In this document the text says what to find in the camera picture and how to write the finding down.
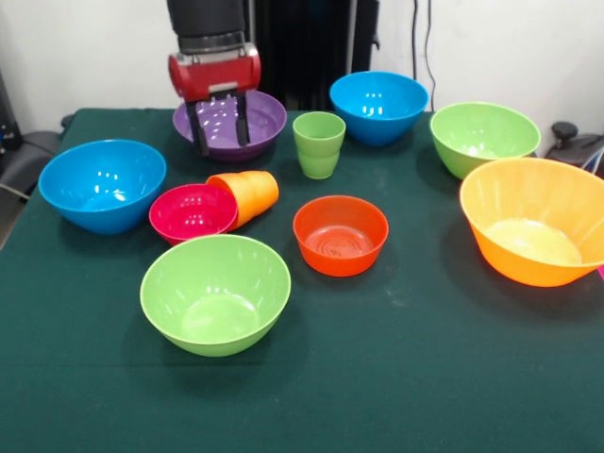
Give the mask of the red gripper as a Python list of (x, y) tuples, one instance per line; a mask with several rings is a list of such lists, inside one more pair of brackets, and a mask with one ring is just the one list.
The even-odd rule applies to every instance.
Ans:
[(174, 53), (168, 58), (168, 72), (176, 94), (185, 101), (193, 144), (202, 157), (208, 157), (210, 150), (197, 115), (197, 102), (224, 92), (237, 92), (237, 140), (240, 146), (249, 144), (245, 92), (255, 90), (261, 78), (260, 54), (254, 43), (213, 53)]

